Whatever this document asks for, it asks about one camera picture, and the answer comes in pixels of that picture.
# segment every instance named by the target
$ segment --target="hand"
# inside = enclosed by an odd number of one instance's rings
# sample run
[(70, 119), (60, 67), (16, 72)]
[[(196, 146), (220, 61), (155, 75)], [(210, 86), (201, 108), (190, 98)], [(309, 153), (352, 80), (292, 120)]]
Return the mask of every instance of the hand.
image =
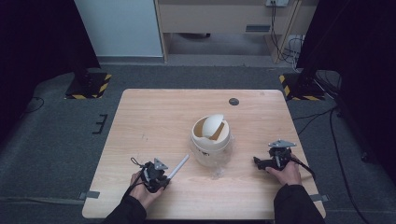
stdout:
[[(140, 178), (140, 172), (137, 172), (136, 174), (132, 175), (131, 178), (131, 185), (134, 183), (134, 181), (137, 180), (137, 183), (141, 183), (142, 179)], [(132, 197), (136, 198), (142, 205), (143, 207), (148, 210), (149, 206), (158, 198), (160, 197), (161, 194), (163, 194), (164, 188), (160, 188), (157, 190), (155, 193), (150, 193), (144, 184), (138, 184), (134, 187), (134, 189), (129, 193)]]
[(265, 167), (265, 171), (276, 176), (277, 180), (279, 180), (282, 186), (285, 184), (302, 185), (299, 164), (295, 163), (294, 161), (289, 161), (282, 171), (278, 171), (272, 167)]

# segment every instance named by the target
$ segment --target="wall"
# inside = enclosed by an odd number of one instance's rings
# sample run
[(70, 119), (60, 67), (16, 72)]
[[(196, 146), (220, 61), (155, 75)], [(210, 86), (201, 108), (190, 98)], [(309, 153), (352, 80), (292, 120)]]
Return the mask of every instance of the wall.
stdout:
[(162, 57), (154, 1), (75, 0), (96, 55)]

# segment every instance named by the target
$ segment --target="black curtain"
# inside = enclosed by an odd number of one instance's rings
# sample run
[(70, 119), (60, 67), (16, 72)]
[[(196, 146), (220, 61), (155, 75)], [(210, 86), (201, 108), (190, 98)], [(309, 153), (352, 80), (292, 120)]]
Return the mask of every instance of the black curtain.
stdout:
[(320, 0), (297, 67), (342, 77), (337, 103), (361, 147), (396, 183), (396, 2)]
[(0, 141), (49, 78), (100, 68), (73, 0), (0, 0)]

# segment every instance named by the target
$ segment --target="sleeve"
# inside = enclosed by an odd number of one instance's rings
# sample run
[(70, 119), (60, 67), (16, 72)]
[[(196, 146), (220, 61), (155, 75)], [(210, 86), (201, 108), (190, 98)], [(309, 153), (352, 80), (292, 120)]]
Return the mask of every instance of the sleeve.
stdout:
[(324, 219), (301, 185), (285, 185), (274, 199), (276, 224), (323, 224)]
[(146, 209), (134, 197), (125, 197), (106, 217), (102, 224), (142, 224), (146, 219)]

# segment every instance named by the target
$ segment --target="power strip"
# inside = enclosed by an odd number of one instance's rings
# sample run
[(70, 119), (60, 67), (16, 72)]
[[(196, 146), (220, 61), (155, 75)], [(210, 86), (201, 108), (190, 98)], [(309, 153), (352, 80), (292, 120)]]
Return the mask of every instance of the power strip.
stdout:
[(286, 7), (289, 3), (289, 0), (267, 0), (265, 3), (266, 6), (272, 7), (273, 5), (277, 7)]

